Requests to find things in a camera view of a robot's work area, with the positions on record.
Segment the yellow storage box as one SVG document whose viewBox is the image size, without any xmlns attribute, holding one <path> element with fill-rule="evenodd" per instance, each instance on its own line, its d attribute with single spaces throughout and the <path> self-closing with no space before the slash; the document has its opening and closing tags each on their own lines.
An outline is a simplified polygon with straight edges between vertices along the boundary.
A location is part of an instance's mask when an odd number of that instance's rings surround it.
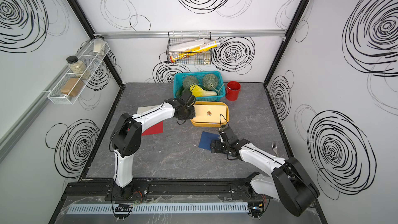
<svg viewBox="0 0 398 224">
<path fill-rule="evenodd" d="M 194 104 L 195 117 L 191 123 L 196 127 L 214 127 L 227 125 L 230 121 L 228 106 L 223 102 L 203 102 Z"/>
</svg>

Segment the beige envelope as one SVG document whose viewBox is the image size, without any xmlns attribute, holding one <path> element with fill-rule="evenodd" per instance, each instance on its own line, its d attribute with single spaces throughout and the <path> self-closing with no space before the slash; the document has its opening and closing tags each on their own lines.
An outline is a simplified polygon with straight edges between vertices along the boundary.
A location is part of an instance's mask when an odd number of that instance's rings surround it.
<svg viewBox="0 0 398 224">
<path fill-rule="evenodd" d="M 195 104 L 195 117 L 191 120 L 197 123 L 219 123 L 220 116 L 227 114 L 226 105 L 201 105 Z"/>
</svg>

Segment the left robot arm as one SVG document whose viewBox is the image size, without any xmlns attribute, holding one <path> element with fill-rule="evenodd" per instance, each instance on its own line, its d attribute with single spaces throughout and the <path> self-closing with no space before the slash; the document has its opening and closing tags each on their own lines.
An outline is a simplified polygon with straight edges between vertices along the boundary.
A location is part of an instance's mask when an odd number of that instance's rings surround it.
<svg viewBox="0 0 398 224">
<path fill-rule="evenodd" d="M 123 189 L 133 181 L 134 154 L 141 146 L 142 134 L 167 119 L 175 118 L 182 123 L 193 119 L 195 102 L 195 96 L 188 90 L 180 97 L 164 100 L 148 111 L 120 116 L 110 138 L 116 162 L 114 182 L 119 188 Z"/>
</svg>

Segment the navy blue envelope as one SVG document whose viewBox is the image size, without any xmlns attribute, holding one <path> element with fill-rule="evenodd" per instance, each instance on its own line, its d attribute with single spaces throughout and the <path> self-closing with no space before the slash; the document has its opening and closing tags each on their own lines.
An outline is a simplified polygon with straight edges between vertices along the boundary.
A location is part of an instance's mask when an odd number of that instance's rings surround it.
<svg viewBox="0 0 398 224">
<path fill-rule="evenodd" d="M 210 133 L 210 132 L 204 132 L 203 131 L 198 147 L 211 151 L 210 146 L 211 146 L 211 142 L 213 140 L 219 141 L 220 140 L 220 136 L 217 135 L 217 134 L 213 134 L 213 133 Z"/>
</svg>

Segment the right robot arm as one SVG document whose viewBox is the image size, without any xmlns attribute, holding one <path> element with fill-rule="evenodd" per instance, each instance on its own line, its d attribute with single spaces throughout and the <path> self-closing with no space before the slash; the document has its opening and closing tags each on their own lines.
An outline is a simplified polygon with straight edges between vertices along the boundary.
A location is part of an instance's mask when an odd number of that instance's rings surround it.
<svg viewBox="0 0 398 224">
<path fill-rule="evenodd" d="M 254 193 L 279 200 L 294 216 L 300 216 L 317 202 L 319 189 L 297 159 L 263 151 L 248 140 L 239 139 L 229 125 L 222 125 L 218 132 L 220 139 L 212 141 L 211 152 L 249 163 L 266 174 L 254 173 L 247 178 Z"/>
</svg>

